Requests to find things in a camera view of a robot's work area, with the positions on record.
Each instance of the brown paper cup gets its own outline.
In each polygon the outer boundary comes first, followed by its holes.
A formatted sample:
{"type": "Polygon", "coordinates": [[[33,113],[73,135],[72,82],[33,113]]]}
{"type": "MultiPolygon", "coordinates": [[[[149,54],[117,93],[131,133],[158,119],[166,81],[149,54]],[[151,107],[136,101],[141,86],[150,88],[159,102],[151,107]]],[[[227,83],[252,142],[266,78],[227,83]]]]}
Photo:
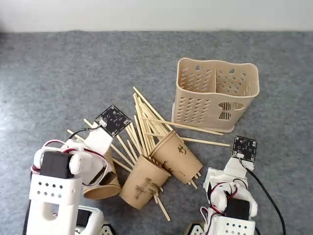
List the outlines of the brown paper cup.
{"type": "MultiPolygon", "coordinates": [[[[113,172],[116,174],[112,157],[109,153],[105,154],[107,162],[112,166],[113,172]]],[[[92,188],[83,188],[83,195],[85,198],[92,200],[101,200],[117,195],[121,191],[121,186],[117,179],[117,174],[108,185],[97,185],[92,188]]]]}
{"type": "Polygon", "coordinates": [[[203,167],[175,131],[171,131],[157,143],[151,157],[184,184],[203,167]]]}
{"type": "Polygon", "coordinates": [[[141,209],[170,176],[162,167],[140,156],[119,195],[132,207],[141,209]]]}

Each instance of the beige plastic basket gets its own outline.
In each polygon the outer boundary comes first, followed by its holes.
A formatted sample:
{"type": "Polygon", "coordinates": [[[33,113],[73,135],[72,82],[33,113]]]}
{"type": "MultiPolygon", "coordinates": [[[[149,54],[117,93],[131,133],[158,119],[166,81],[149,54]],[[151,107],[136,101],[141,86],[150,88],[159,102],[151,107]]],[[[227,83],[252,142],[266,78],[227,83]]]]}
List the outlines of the beige plastic basket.
{"type": "Polygon", "coordinates": [[[253,64],[182,58],[178,62],[172,121],[231,132],[259,94],[258,69],[253,64]]]}

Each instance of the black circuit board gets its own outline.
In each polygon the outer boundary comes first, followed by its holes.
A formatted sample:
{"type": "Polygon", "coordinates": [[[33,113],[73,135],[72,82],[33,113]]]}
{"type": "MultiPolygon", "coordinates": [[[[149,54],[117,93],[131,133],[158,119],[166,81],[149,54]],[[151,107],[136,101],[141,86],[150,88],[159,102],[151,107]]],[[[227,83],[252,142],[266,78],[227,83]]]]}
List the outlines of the black circuit board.
{"type": "Polygon", "coordinates": [[[113,138],[132,121],[116,106],[111,105],[94,120],[113,138]]]}
{"type": "Polygon", "coordinates": [[[246,137],[235,136],[232,157],[254,162],[257,141],[246,137]]]}

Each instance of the gray carpet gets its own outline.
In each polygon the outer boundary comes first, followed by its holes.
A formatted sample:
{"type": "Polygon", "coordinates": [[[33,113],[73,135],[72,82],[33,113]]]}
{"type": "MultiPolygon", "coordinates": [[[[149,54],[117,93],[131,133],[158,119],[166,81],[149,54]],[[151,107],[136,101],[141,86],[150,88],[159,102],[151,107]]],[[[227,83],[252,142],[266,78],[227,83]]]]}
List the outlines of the gray carpet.
{"type": "MultiPolygon", "coordinates": [[[[258,140],[254,172],[277,202],[288,234],[312,233],[313,33],[307,32],[65,32],[0,34],[0,234],[18,235],[29,191],[33,155],[66,129],[84,126],[111,103],[130,117],[136,86],[166,119],[175,96],[181,57],[251,62],[261,91],[235,130],[222,137],[178,130],[184,136],[232,143],[235,134],[258,140]]],[[[183,234],[201,220],[206,205],[201,185],[208,166],[223,168],[231,149],[189,143],[204,164],[195,190],[172,177],[161,199],[166,222],[152,200],[138,211],[118,196],[82,205],[99,207],[117,234],[183,234]]],[[[127,173],[118,167],[118,178],[127,173]]],[[[279,218],[249,177],[259,205],[263,235],[281,234],[279,218]]]]}

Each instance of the bamboo skewer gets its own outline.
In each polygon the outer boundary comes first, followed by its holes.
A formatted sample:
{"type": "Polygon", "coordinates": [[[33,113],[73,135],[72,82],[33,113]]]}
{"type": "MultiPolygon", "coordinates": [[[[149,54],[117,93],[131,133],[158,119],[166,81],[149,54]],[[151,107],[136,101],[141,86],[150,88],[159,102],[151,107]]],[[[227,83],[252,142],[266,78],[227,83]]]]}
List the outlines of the bamboo skewer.
{"type": "MultiPolygon", "coordinates": [[[[164,135],[160,134],[154,134],[154,133],[144,133],[144,135],[147,136],[155,136],[155,137],[165,137],[164,135]]],[[[213,145],[219,145],[219,146],[225,146],[230,147],[230,144],[228,143],[219,143],[219,142],[212,142],[212,141],[204,141],[204,140],[198,140],[198,139],[192,139],[192,138],[185,138],[181,137],[183,141],[191,141],[191,142],[197,142],[197,143],[207,143],[207,144],[213,144],[213,145]]]]}
{"type": "Polygon", "coordinates": [[[131,158],[132,162],[134,163],[134,165],[136,164],[136,160],[135,158],[133,157],[133,155],[130,153],[130,151],[128,150],[128,148],[126,147],[125,143],[123,142],[122,138],[117,135],[116,136],[118,141],[120,142],[120,144],[122,145],[122,147],[124,148],[124,150],[126,151],[126,153],[128,154],[128,156],[131,158]]]}
{"type": "MultiPolygon", "coordinates": [[[[136,87],[133,87],[133,89],[135,90],[135,92],[140,96],[140,98],[142,98],[142,100],[148,105],[148,107],[150,108],[150,110],[161,120],[164,120],[164,118],[154,109],[154,107],[152,107],[152,105],[146,100],[146,98],[137,90],[136,87]]],[[[167,128],[172,131],[172,127],[168,124],[166,124],[167,128]]]]}
{"type": "Polygon", "coordinates": [[[137,162],[138,161],[138,156],[137,156],[137,154],[136,154],[136,152],[135,152],[131,142],[129,140],[127,140],[127,143],[128,143],[129,148],[131,149],[131,152],[133,154],[133,157],[135,158],[135,161],[137,162]]]}
{"type": "Polygon", "coordinates": [[[122,167],[123,169],[127,170],[128,172],[131,172],[132,169],[130,169],[129,167],[125,166],[124,164],[120,163],[118,160],[116,160],[115,158],[111,157],[113,162],[118,164],[120,167],[122,167]]]}
{"type": "MultiPolygon", "coordinates": [[[[148,106],[146,104],[142,104],[142,107],[145,110],[145,112],[147,113],[147,116],[149,118],[157,119],[157,117],[151,112],[151,110],[148,108],[148,106]]],[[[163,124],[154,123],[153,125],[156,127],[156,129],[159,131],[159,133],[164,133],[165,135],[167,135],[169,133],[163,124]]]]}
{"type": "Polygon", "coordinates": [[[110,147],[124,160],[130,165],[132,168],[134,165],[125,157],[124,154],[122,154],[113,144],[110,145],[110,147]]]}
{"type": "Polygon", "coordinates": [[[142,146],[142,149],[143,149],[143,153],[144,153],[145,156],[147,156],[148,155],[147,147],[146,147],[145,141],[143,140],[143,134],[142,134],[142,131],[140,129],[140,125],[139,125],[139,122],[138,122],[138,119],[137,119],[136,115],[134,115],[134,119],[135,119],[137,131],[138,131],[139,139],[140,139],[140,142],[141,142],[141,146],[142,146]]]}
{"type": "Polygon", "coordinates": [[[194,127],[194,126],[188,126],[188,125],[183,125],[183,124],[179,124],[179,123],[174,123],[174,122],[171,122],[171,121],[164,121],[164,120],[153,119],[153,118],[145,118],[145,117],[143,119],[144,120],[148,120],[148,121],[155,121],[155,122],[159,122],[159,123],[164,123],[164,124],[170,124],[170,125],[182,127],[182,128],[185,128],[185,129],[191,129],[191,130],[195,130],[195,131],[201,131],[201,132],[206,132],[206,133],[210,133],[210,134],[215,134],[215,135],[219,135],[219,136],[223,135],[223,133],[220,133],[220,132],[205,130],[205,129],[202,129],[202,128],[198,128],[198,127],[194,127]]]}
{"type": "Polygon", "coordinates": [[[89,122],[86,118],[84,118],[84,122],[91,128],[93,128],[93,125],[91,124],[91,122],[89,122]]]}
{"type": "MultiPolygon", "coordinates": [[[[140,130],[143,133],[147,132],[147,130],[145,130],[145,125],[144,125],[142,117],[141,117],[140,106],[139,106],[139,102],[138,102],[138,98],[137,98],[136,94],[134,94],[134,100],[135,100],[135,103],[136,103],[135,108],[136,108],[137,115],[138,115],[138,121],[139,121],[139,124],[140,124],[140,130]]],[[[146,146],[147,156],[148,156],[150,154],[150,152],[151,152],[150,142],[148,142],[147,137],[145,135],[143,135],[143,140],[144,140],[144,143],[145,143],[145,146],[146,146]]]]}
{"type": "Polygon", "coordinates": [[[135,139],[135,141],[136,141],[136,145],[137,145],[137,147],[138,147],[137,150],[138,150],[138,152],[139,152],[140,154],[142,154],[142,147],[141,147],[141,145],[139,144],[139,140],[138,140],[138,137],[137,137],[137,133],[136,133],[136,130],[135,130],[134,125],[133,125],[132,122],[131,122],[130,126],[131,126],[131,129],[132,129],[133,134],[134,134],[134,139],[135,139]]]}
{"type": "Polygon", "coordinates": [[[159,198],[158,196],[157,196],[156,198],[157,198],[158,204],[160,205],[161,210],[163,211],[163,213],[164,213],[164,215],[165,215],[165,217],[166,217],[167,221],[169,221],[169,222],[170,222],[170,221],[171,221],[171,218],[170,218],[170,216],[168,215],[168,213],[167,213],[167,211],[166,211],[165,207],[163,206],[163,204],[162,204],[162,202],[161,202],[160,198],[159,198]]]}

